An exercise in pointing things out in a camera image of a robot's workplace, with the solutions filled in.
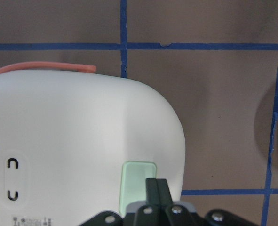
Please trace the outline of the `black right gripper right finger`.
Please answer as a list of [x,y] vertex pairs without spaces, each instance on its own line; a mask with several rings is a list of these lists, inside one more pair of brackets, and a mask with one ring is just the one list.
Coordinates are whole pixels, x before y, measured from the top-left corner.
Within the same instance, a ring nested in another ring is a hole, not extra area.
[[166,179],[157,179],[159,203],[161,206],[169,206],[173,204],[169,186]]

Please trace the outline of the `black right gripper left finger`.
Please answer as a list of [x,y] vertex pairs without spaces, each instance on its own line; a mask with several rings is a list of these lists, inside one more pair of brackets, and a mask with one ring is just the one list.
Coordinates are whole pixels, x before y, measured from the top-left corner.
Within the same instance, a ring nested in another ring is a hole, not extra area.
[[147,178],[146,183],[146,203],[159,206],[159,191],[156,178]]

